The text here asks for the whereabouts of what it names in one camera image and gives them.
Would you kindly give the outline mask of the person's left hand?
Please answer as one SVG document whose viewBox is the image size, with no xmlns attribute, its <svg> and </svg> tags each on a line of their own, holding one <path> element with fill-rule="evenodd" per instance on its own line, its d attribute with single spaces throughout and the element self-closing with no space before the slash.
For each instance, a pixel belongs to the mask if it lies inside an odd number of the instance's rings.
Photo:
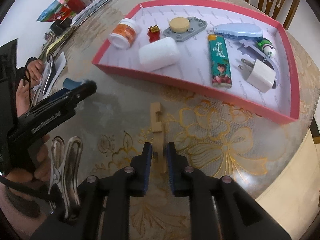
<svg viewBox="0 0 320 240">
<path fill-rule="evenodd" d="M 17 142 L 9 145 L 1 142 L 4 177 L 16 183 L 47 182 L 50 180 L 50 157 L 46 142 L 47 134 L 29 144 Z"/>
</svg>

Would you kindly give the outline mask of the person's other hand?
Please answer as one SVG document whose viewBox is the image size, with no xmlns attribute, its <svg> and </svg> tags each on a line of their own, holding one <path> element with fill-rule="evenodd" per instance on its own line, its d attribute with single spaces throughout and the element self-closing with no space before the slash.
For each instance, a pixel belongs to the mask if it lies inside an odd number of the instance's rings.
<svg viewBox="0 0 320 240">
<path fill-rule="evenodd" d="M 30 108 L 33 99 L 33 88 L 42 80 L 44 64 L 40 59 L 31 57 L 24 67 L 15 68 L 15 98 L 17 116 L 23 115 Z"/>
</svg>

